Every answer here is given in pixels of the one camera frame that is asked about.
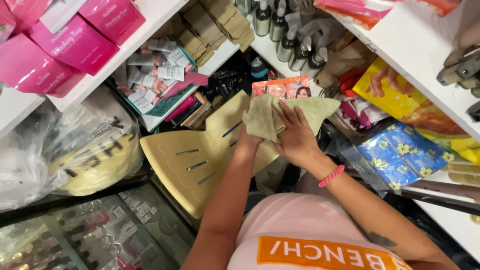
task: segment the orange logo patch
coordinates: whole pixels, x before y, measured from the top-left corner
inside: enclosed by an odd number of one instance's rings
[[[289,264],[323,270],[412,270],[389,253],[327,241],[262,236],[258,264]]]

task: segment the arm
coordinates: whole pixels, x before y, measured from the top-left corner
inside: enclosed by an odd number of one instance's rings
[[[247,135],[245,125],[227,172],[210,199],[200,230],[182,269],[226,269],[247,203],[253,162],[263,141]]]
[[[286,129],[279,134],[282,144],[276,145],[278,152],[321,181],[337,165],[318,148],[301,109],[296,107],[293,112],[283,102],[279,105],[284,114],[278,115]],[[372,243],[396,253],[414,269],[459,270],[420,229],[348,174],[341,173],[326,188]]]

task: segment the hand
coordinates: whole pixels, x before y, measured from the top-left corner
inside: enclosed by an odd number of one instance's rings
[[[274,143],[275,148],[290,163],[310,171],[326,155],[318,148],[302,110],[295,106],[292,111],[283,101],[279,101],[278,105],[283,113],[277,111],[277,114],[285,124],[285,129],[278,134],[282,144]]]
[[[382,80],[387,79],[388,84],[401,95],[411,94],[413,92],[413,85],[409,82],[405,84],[405,87],[401,87],[396,78],[398,77],[398,72],[393,69],[391,66],[386,65],[382,68],[377,74],[373,75],[370,79],[370,86],[367,88],[365,93],[371,92],[372,97],[379,96],[383,98],[385,96],[384,90],[382,89]]]
[[[250,101],[252,101],[252,98],[254,98],[256,96],[258,96],[257,92],[252,91]],[[258,148],[263,141],[265,141],[264,138],[260,138],[260,137],[253,136],[253,135],[248,135],[247,134],[247,127],[245,126],[245,124],[243,122],[241,123],[240,136],[239,136],[239,139],[238,139],[238,142],[237,142],[239,146],[242,145],[242,146]]]

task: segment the green towel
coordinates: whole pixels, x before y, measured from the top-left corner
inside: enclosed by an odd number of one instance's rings
[[[340,107],[340,101],[332,98],[299,98],[284,101],[292,110],[295,106],[302,109],[314,134],[318,133],[325,118]],[[275,109],[281,111],[278,99],[271,94],[253,98],[250,108],[243,111],[242,119],[247,126],[247,134],[280,143],[278,133],[285,129],[285,124]]]

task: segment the glass display case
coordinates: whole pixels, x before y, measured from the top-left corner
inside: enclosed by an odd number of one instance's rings
[[[0,270],[179,269],[194,240],[146,183],[0,228]]]

